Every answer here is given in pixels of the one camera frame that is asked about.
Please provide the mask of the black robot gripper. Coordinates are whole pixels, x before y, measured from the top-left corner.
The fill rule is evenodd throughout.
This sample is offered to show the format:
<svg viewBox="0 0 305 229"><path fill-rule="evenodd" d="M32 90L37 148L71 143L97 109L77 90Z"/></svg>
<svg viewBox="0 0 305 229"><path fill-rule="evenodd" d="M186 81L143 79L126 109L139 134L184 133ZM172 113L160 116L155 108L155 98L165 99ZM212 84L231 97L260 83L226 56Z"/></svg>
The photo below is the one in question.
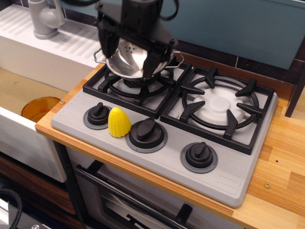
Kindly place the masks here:
<svg viewBox="0 0 305 229"><path fill-rule="evenodd" d="M143 79L150 78L160 64L168 62L167 54L178 43L162 24L176 17L179 1L175 0L174 5L172 15L162 16L162 0L123 0L121 5L99 1L96 4L98 35L105 57L110 58L120 38L125 39L148 51Z"/></svg>

